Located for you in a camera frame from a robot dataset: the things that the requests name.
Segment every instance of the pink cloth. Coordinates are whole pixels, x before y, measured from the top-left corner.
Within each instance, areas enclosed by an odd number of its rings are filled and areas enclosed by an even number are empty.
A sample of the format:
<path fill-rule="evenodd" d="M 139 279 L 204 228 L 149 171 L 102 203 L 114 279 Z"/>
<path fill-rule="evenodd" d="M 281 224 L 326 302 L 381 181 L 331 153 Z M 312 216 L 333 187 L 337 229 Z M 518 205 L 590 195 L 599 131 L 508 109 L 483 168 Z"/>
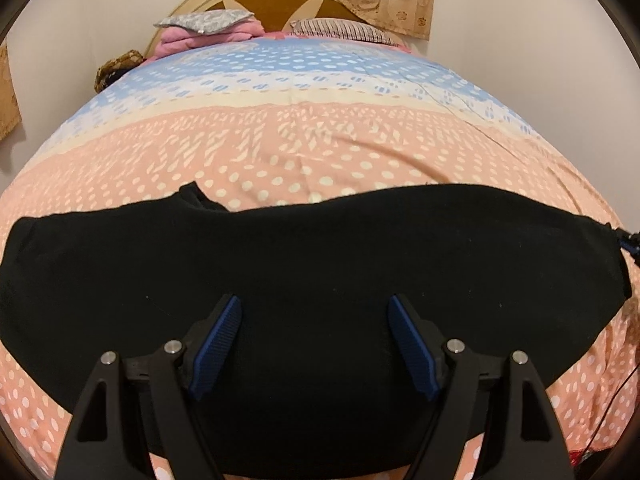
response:
<path fill-rule="evenodd" d="M 236 23 L 225 30 L 221 30 L 216 34 L 210 34 L 210 36 L 223 36 L 225 34 L 233 34 L 234 32 L 244 32 L 251 34 L 254 38 L 264 36 L 264 27 L 262 23 L 251 18 L 245 22 Z M 160 43 L 173 43 L 174 41 L 188 40 L 189 38 L 200 38 L 203 34 L 198 34 L 191 30 L 186 30 L 180 27 L 167 27 L 160 36 Z"/>
<path fill-rule="evenodd" d="M 171 54 L 185 52 L 192 48 L 211 46 L 220 43 L 247 41 L 251 38 L 264 36 L 264 27 L 255 18 L 246 22 L 236 23 L 219 34 L 198 34 L 180 27 L 168 27 L 160 36 L 160 43 L 156 45 L 154 55 L 147 59 L 142 66 L 152 63 Z"/>
<path fill-rule="evenodd" d="M 264 37 L 269 38 L 270 40 L 284 40 L 293 36 L 290 32 L 282 32 L 281 30 L 276 30 L 275 32 L 267 32 Z"/>

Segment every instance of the black fabric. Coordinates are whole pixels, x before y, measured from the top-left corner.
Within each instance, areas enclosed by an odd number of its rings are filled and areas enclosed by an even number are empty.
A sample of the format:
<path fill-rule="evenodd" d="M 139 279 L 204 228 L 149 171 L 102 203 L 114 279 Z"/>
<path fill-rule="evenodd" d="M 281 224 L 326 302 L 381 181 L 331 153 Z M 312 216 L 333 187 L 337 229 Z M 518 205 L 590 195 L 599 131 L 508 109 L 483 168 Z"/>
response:
<path fill-rule="evenodd" d="M 390 338 L 392 294 L 476 351 L 525 350 L 549 385 L 630 283 L 608 226 L 494 188 L 229 213 L 190 184 L 162 200 L 17 221 L 0 266 L 0 337 L 72 411 L 102 352 L 142 355 L 181 338 L 224 292 L 244 316 L 195 408 L 209 445 L 226 473 L 311 479 L 395 468 L 417 452 L 432 406 Z"/>

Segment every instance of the black plastic mount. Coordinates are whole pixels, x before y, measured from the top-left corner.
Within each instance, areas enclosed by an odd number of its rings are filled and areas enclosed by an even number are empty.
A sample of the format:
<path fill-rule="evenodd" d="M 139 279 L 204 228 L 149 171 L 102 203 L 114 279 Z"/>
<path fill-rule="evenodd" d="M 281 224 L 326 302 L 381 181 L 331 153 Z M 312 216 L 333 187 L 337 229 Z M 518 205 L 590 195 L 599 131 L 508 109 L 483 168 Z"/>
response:
<path fill-rule="evenodd" d="M 419 316 L 398 295 L 412 321 Z M 475 479 L 573 480 L 558 420 L 531 360 L 523 352 L 506 359 L 448 344 L 437 330 L 426 345 L 446 364 L 446 384 L 434 402 L 430 425 L 405 480 L 452 480 L 465 448 L 479 389 L 490 391 Z M 123 362 L 114 352 L 95 365 L 63 443 L 56 480 L 153 480 L 140 419 L 139 388 L 151 391 L 162 446 L 176 480 L 223 480 L 190 415 L 180 370 L 188 346 Z"/>
<path fill-rule="evenodd" d="M 615 232 L 620 247 L 627 251 L 640 267 L 640 233 L 632 234 L 621 228 L 617 228 Z"/>

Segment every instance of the bed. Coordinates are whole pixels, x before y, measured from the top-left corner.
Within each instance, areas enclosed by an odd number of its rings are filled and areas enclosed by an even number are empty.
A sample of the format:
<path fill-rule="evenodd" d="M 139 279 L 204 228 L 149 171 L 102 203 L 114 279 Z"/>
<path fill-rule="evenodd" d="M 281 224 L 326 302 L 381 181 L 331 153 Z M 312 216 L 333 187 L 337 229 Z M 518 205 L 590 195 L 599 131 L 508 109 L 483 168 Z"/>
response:
<path fill-rule="evenodd" d="M 248 9 L 268 32 L 309 17 L 357 20 L 335 0 L 186 0 L 173 14 Z M 159 41 L 152 38 L 148 54 Z M 275 34 L 169 56 L 92 99 L 38 150 L 0 198 L 0 243 L 21 216 L 153 200 L 195 180 L 231 211 L 320 202 L 368 190 L 478 183 L 620 225 L 587 180 L 518 114 L 405 49 Z M 593 436 L 636 366 L 633 296 L 548 395 L 571 452 Z M 0 345 L 0 410 L 47 477 L 70 415 Z M 594 437 L 612 447 L 636 407 L 626 382 Z M 470 480 L 481 436 L 456 480 Z M 159 480 L 166 460 L 153 457 Z M 370 478 L 399 480 L 399 467 Z"/>

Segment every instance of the polka dot pattern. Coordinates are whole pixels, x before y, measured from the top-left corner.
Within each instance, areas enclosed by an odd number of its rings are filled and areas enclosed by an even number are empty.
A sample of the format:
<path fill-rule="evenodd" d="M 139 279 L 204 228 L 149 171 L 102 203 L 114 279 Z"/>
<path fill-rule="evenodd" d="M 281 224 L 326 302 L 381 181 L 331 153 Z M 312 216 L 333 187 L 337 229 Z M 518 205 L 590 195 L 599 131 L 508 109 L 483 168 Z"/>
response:
<path fill-rule="evenodd" d="M 393 186 L 470 183 L 619 224 L 579 172 L 534 134 L 514 135 L 495 123 L 477 126 L 454 114 L 403 106 L 217 106 L 191 110 L 188 117 L 172 112 L 117 127 L 28 167 L 0 198 L 0 250 L 20 216 L 159 199 L 191 180 L 231 211 L 316 203 Z M 585 446 L 613 391 L 636 364 L 640 276 L 633 266 L 630 273 L 633 298 L 548 389 L 570 450 Z M 596 449 L 617 441 L 636 406 L 637 389 L 635 378 L 623 389 L 606 415 Z M 3 346 L 0 411 L 52 476 L 70 415 Z M 469 441 L 456 480 L 472 475 L 480 445 L 481 437 Z M 158 479 L 172 478 L 166 461 L 152 459 Z M 400 480 L 405 472 L 381 475 Z"/>

